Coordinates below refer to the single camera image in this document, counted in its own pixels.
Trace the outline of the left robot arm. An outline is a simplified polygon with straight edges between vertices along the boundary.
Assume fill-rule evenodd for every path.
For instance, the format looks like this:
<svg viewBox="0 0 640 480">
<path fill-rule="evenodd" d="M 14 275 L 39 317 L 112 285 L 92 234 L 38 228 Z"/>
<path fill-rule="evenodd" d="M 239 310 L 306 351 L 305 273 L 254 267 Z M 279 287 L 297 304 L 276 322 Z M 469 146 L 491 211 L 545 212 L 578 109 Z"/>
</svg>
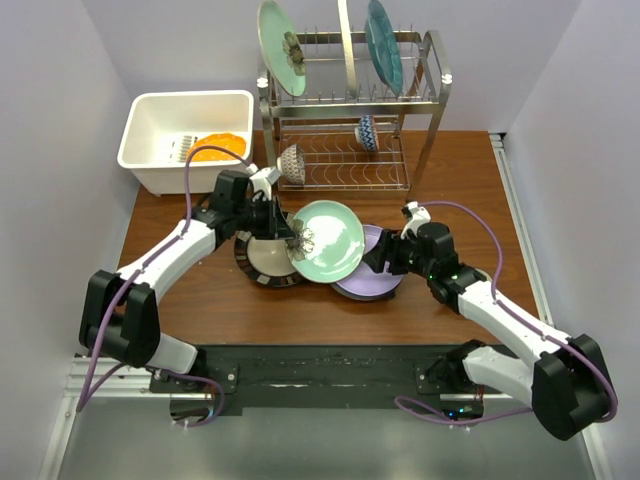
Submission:
<svg viewBox="0 0 640 480">
<path fill-rule="evenodd" d="M 189 204 L 185 218 L 143 257 L 115 273 L 95 273 L 85 297 L 81 345 L 128 366 L 172 371 L 183 391 L 200 390 L 207 368 L 198 362 L 199 350 L 162 333 L 158 305 L 192 266 L 239 232 L 260 240 L 293 238 L 272 192 L 280 176 L 275 167 L 254 165 L 223 171 L 206 204 Z"/>
</svg>

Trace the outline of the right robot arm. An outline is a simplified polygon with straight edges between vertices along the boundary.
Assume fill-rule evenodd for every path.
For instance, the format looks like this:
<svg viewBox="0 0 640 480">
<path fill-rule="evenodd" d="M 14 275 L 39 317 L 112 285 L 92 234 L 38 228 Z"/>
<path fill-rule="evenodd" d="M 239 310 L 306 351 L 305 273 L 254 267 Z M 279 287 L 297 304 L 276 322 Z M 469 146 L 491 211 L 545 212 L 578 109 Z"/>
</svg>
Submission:
<svg viewBox="0 0 640 480">
<path fill-rule="evenodd" d="M 383 230 L 364 262 L 376 273 L 424 278 L 439 303 L 510 351 L 468 341 L 432 364 L 429 380 L 459 393 L 485 386 L 507 394 L 559 440 L 616 416 L 618 399 L 598 343 L 586 334 L 572 337 L 557 330 L 507 299 L 494 280 L 460 261 L 446 225 Z"/>
</svg>

